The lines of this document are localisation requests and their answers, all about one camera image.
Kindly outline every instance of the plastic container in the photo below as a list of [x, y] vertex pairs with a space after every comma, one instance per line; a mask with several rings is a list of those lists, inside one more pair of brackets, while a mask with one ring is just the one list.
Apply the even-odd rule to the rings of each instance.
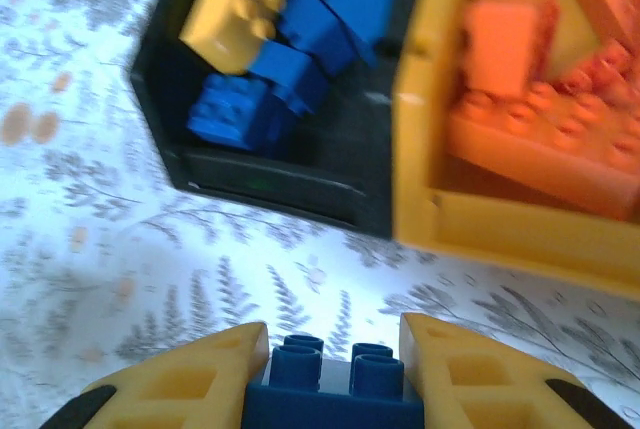
[[186, 127], [214, 72], [178, 36], [194, 0], [159, 0], [131, 82], [175, 187], [391, 237], [391, 88], [414, 0], [395, 0], [377, 65], [354, 63], [275, 160], [214, 146]]
[[[629, 222], [585, 214], [445, 153], [467, 1], [416, 1], [394, 86], [394, 237], [639, 299], [640, 211]], [[552, 71], [598, 45], [576, 0], [559, 2]]]

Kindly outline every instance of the yellow toy part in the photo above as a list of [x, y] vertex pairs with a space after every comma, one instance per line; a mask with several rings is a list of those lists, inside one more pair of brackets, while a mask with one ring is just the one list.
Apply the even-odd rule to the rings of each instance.
[[180, 39], [218, 71], [242, 74], [265, 40], [285, 0], [195, 0]]
[[[640, 210], [629, 222], [585, 214], [446, 154], [469, 1], [414, 5], [393, 89], [394, 239], [640, 298]], [[577, 1], [558, 3], [549, 77], [599, 46]]]
[[423, 314], [404, 314], [400, 359], [429, 429], [591, 429], [547, 384], [571, 374]]
[[232, 429], [242, 421], [247, 382], [267, 363], [263, 323], [236, 326], [85, 389], [112, 385], [116, 394], [86, 429]]

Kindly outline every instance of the yellow storage bin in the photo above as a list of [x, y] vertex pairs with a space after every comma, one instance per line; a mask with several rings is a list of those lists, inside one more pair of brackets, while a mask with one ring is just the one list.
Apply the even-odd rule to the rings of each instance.
[[[640, 211], [630, 222], [581, 213], [445, 153], [468, 1], [416, 1], [394, 87], [395, 238], [640, 299]], [[576, 0], [559, 2], [551, 71], [598, 46]]]

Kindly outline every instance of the patterned surface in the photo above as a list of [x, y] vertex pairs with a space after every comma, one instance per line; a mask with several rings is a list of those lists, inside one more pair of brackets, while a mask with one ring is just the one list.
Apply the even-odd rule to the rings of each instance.
[[343, 358], [396, 347], [405, 310], [566, 368], [640, 427], [637, 303], [170, 188], [122, 77], [148, 1], [0, 0], [3, 427], [212, 330], [261, 319]]

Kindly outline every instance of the yellow plastic piece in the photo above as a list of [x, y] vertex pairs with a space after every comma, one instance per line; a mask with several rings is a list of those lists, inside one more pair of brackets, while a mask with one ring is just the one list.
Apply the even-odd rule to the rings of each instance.
[[268, 359], [263, 323], [213, 334], [91, 384], [117, 392], [85, 427], [239, 428], [247, 382]]
[[265, 40], [285, 0], [195, 0], [180, 39], [218, 71], [242, 74]]
[[429, 429], [590, 429], [546, 384], [571, 374], [423, 314], [404, 314], [400, 359]]
[[[393, 100], [393, 229], [419, 248], [511, 266], [640, 299], [640, 214], [628, 223], [445, 153], [446, 115], [462, 93], [462, 17], [470, 0], [416, 0]], [[550, 74], [598, 47], [575, 0], [559, 0]]]

